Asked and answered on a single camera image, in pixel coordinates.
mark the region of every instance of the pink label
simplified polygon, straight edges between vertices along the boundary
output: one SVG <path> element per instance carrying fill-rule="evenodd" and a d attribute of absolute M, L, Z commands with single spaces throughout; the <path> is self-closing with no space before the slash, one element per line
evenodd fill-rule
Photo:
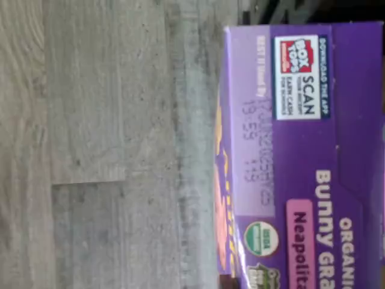
<path fill-rule="evenodd" d="M 291 199 L 286 203 L 289 289 L 315 289 L 313 203 Z"/>

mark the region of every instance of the wooden floor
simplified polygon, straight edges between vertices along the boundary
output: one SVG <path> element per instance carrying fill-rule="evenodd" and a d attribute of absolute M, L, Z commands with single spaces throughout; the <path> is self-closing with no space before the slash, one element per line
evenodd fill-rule
<path fill-rule="evenodd" d="M 0 288 L 213 289 L 236 0 L 0 1 Z"/>

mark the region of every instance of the neapolitan label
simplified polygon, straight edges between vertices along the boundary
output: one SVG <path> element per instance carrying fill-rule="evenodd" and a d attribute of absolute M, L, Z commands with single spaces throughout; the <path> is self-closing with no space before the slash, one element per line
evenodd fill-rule
<path fill-rule="evenodd" d="M 277 120 L 330 117 L 327 49 L 325 36 L 274 38 L 273 99 Z"/>
<path fill-rule="evenodd" d="M 313 203 L 290 199 L 286 203 L 289 289 L 316 288 Z"/>

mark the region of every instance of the purple cardboard box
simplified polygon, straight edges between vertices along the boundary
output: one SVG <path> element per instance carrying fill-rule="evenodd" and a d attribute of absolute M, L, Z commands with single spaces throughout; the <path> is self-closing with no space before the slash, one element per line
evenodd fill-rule
<path fill-rule="evenodd" d="M 382 26 L 226 28 L 215 224 L 242 289 L 380 288 Z"/>

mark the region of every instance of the green circular logo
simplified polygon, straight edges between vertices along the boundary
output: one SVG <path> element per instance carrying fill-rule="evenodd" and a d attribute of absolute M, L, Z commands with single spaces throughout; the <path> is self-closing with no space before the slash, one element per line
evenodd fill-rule
<path fill-rule="evenodd" d="M 245 231 L 244 243 L 253 255 L 265 257 L 277 250 L 279 237 L 277 230 L 269 223 L 254 222 Z"/>

